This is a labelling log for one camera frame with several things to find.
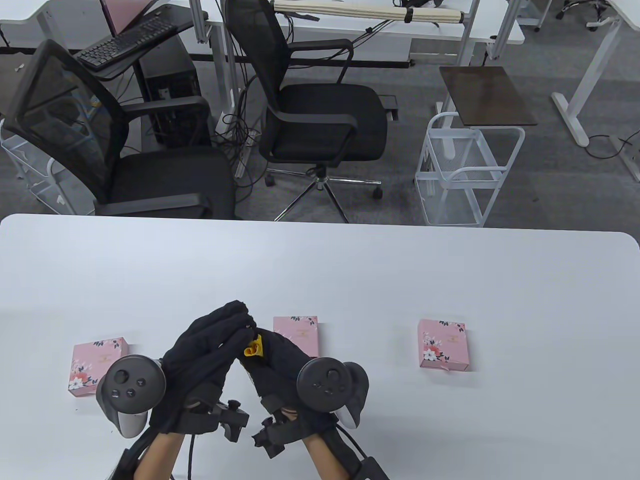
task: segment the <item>keyboard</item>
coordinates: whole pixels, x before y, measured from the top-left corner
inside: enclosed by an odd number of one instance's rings
[[[178,27],[159,15],[160,12],[113,38],[83,50],[77,58],[88,69],[98,71],[177,33]]]

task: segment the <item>chair seat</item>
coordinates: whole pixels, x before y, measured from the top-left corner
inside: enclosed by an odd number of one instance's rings
[[[289,85],[280,90],[278,105],[285,113],[353,115],[358,122],[358,133],[351,140],[343,161],[377,160],[384,153],[387,114],[378,95],[369,87],[342,83]],[[263,129],[266,138],[276,137],[272,150],[274,161],[321,164],[333,159],[349,127],[286,124],[268,114]]]
[[[113,168],[109,202],[200,193],[212,217],[234,219],[236,191],[229,160],[211,147],[186,147],[129,155]]]

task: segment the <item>forearm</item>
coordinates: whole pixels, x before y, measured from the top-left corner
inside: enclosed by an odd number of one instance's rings
[[[338,462],[338,459],[333,456],[320,435],[311,435],[302,441],[307,447],[321,480],[349,480],[349,474]]]
[[[184,435],[178,433],[159,433],[142,457],[134,480],[169,480],[183,440]]]

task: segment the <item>chair armrest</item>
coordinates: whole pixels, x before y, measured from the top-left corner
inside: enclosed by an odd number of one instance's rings
[[[121,105],[127,121],[130,122],[135,118],[145,115],[155,115],[157,113],[171,112],[175,110],[194,109],[200,112],[198,123],[193,131],[193,135],[188,145],[193,145],[200,137],[203,126],[207,124],[211,109],[209,103],[202,97],[183,97],[170,100],[155,100],[153,102],[141,102],[128,105]]]
[[[310,42],[291,42],[289,44],[289,51],[291,53],[297,51],[309,51],[309,50],[348,50],[349,55],[344,61],[342,66],[342,72],[338,77],[336,83],[341,83],[344,74],[347,72],[347,68],[351,64],[353,58],[353,42],[347,38],[336,38],[334,40],[313,40]]]
[[[200,193],[188,193],[185,195],[131,200],[130,202],[118,202],[116,204],[102,205],[96,202],[95,214],[99,216],[135,216],[136,213],[189,207],[199,207],[192,209],[193,215],[190,218],[201,218],[204,213],[211,211],[211,206],[206,197]]]
[[[348,113],[285,113],[277,111],[267,104],[270,112],[281,122],[288,124],[312,124],[312,125],[345,125],[349,131],[342,141],[342,145],[332,160],[331,166],[337,166],[347,152],[347,146],[351,139],[358,133],[358,120]]]

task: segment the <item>computer case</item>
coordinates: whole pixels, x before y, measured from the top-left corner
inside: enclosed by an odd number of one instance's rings
[[[140,66],[151,100],[200,95],[196,68],[177,35],[144,55],[140,59]],[[151,118],[156,140],[166,148],[186,146],[197,121],[197,116],[189,110],[161,113]],[[211,146],[209,127],[206,123],[196,144]]]

